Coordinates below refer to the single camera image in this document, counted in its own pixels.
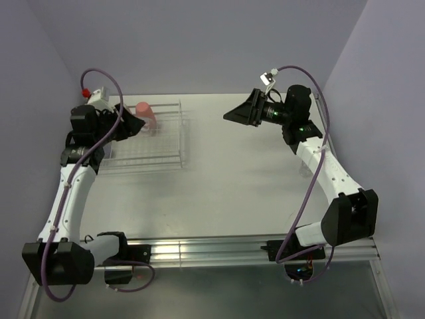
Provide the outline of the red plastic cup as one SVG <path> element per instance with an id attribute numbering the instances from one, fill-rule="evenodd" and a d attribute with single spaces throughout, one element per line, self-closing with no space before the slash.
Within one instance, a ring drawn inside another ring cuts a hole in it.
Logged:
<path id="1" fill-rule="evenodd" d="M 151 106 L 146 102 L 139 102 L 135 106 L 135 115 L 145 124 L 141 128 L 141 133 L 156 136 L 158 132 L 157 120 Z"/>

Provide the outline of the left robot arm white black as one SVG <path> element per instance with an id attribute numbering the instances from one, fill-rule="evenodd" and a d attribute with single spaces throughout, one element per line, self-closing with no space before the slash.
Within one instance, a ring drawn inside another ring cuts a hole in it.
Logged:
<path id="1" fill-rule="evenodd" d="M 104 146 L 137 135 L 145 122 L 120 104 L 104 110 L 83 104 L 71 110 L 70 123 L 51 212 L 36 242 L 26 243 L 22 250 L 24 262 L 41 286 L 88 284 L 96 266 L 106 260 L 122 265 L 129 259 L 123 232 L 102 232 L 82 244 L 80 226 L 105 156 Z"/>

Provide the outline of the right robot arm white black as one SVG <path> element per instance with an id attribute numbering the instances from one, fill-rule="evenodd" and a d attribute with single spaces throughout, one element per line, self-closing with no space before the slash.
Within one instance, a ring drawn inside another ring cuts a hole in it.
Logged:
<path id="1" fill-rule="evenodd" d="M 326 149 L 327 142 L 319 128 L 310 120 L 311 90 L 296 84 L 276 102 L 255 88 L 242 104 L 224 114 L 224 120 L 246 126 L 262 122 L 282 128 L 285 143 L 313 172 L 329 207 L 320 222 L 296 227 L 288 253 L 302 259 L 312 246 L 336 247 L 375 233 L 379 198 L 372 189 L 363 189 Z"/>

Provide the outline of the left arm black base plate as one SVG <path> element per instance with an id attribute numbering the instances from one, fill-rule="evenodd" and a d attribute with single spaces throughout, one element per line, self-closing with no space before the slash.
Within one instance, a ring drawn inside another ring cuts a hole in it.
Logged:
<path id="1" fill-rule="evenodd" d="M 128 245 L 123 251 L 106 259 L 103 266 L 137 266 L 141 263 L 149 264 L 151 245 Z"/>

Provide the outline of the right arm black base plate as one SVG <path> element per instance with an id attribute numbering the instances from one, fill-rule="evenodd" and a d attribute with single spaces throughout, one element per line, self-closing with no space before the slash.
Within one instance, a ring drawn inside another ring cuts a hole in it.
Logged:
<path id="1" fill-rule="evenodd" d="M 275 261 L 278 256 L 278 251 L 282 246 L 283 240 L 269 240 L 266 241 L 266 244 L 261 246 L 260 248 L 267 252 L 268 260 Z M 298 238 L 295 234 L 293 234 L 281 255 L 279 256 L 279 260 L 286 259 L 292 255 L 295 255 L 293 258 L 290 258 L 289 261 L 306 261 L 307 259 L 314 260 L 324 260 L 325 259 L 325 249 L 323 247 L 319 247 L 313 249 L 313 246 L 303 247 L 300 245 Z"/>

